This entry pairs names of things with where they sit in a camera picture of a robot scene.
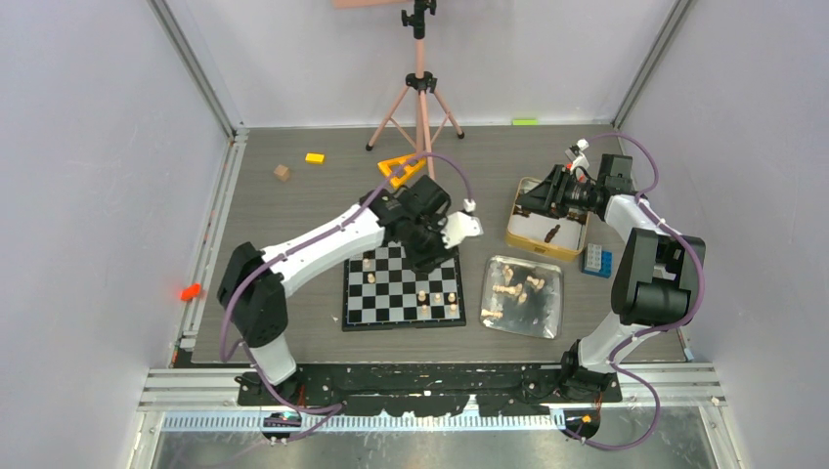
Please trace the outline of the silver metal tray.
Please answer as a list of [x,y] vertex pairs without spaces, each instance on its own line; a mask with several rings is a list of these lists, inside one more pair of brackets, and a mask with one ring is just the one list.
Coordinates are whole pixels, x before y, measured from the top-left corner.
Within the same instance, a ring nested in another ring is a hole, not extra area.
[[[519,296],[492,286],[523,286]],[[486,266],[479,319],[493,330],[552,340],[563,313],[563,273],[552,264],[496,255]]]

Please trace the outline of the yellow tin box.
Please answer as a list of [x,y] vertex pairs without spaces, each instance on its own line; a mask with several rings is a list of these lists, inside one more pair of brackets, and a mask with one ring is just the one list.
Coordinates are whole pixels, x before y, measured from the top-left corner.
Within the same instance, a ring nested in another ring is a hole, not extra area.
[[539,215],[514,202],[507,220],[507,245],[571,262],[587,246],[589,213],[574,210],[564,218]]

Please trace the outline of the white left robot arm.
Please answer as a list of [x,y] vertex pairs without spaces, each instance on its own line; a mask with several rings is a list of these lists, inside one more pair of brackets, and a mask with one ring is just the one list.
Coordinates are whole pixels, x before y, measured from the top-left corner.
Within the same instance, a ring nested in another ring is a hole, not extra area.
[[441,230],[452,199],[427,176],[391,192],[374,189],[333,220],[281,244],[237,246],[216,297],[252,363],[262,391],[274,403],[291,403],[300,389],[297,363],[286,342],[287,300],[303,285],[349,258],[385,242],[399,243],[426,274],[456,254]]

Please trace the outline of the black white chess board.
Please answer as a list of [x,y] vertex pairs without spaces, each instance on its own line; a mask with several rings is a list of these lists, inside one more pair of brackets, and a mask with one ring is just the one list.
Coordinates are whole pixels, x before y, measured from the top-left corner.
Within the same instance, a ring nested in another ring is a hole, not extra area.
[[342,267],[345,332],[466,325],[459,256],[419,274],[403,247],[388,243]]

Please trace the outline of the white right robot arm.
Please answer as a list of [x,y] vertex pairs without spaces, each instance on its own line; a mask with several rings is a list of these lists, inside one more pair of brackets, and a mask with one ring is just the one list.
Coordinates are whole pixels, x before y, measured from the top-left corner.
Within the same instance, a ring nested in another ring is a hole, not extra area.
[[555,386],[568,401],[590,401],[617,378],[620,362],[646,339],[688,323],[703,296],[705,242],[678,234],[634,190],[633,160],[605,154],[596,177],[553,166],[516,196],[524,212],[564,218],[572,211],[598,216],[625,241],[611,288],[611,311],[561,358]]

